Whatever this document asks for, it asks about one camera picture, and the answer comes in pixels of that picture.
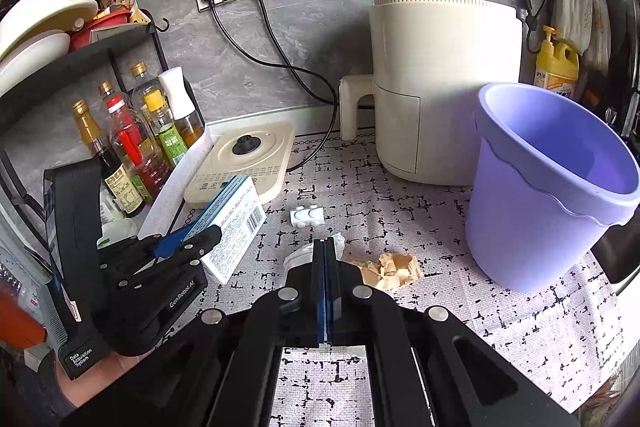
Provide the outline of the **person left hand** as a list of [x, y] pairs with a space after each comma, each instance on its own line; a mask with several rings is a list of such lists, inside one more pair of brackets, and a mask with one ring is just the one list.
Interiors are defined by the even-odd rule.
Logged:
[[124, 357], [116, 352], [111, 352], [105, 358], [96, 362], [86, 373], [70, 379], [59, 361], [54, 362], [55, 377], [62, 395], [73, 404], [74, 407], [81, 407], [84, 403], [92, 399], [103, 389], [114, 383], [116, 379], [126, 374], [145, 355], [138, 357]]

